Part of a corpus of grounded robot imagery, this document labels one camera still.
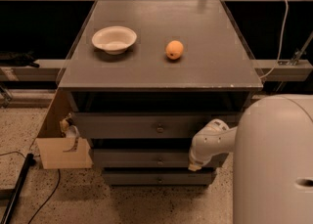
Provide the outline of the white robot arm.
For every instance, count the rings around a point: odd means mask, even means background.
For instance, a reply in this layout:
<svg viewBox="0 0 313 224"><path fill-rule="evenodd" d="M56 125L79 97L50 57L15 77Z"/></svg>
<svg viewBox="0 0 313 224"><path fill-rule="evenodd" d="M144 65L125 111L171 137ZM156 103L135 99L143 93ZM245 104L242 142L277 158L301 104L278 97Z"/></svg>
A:
<svg viewBox="0 0 313 224"><path fill-rule="evenodd" d="M313 224L313 96L269 96L192 140L189 168L233 155L233 224Z"/></svg>

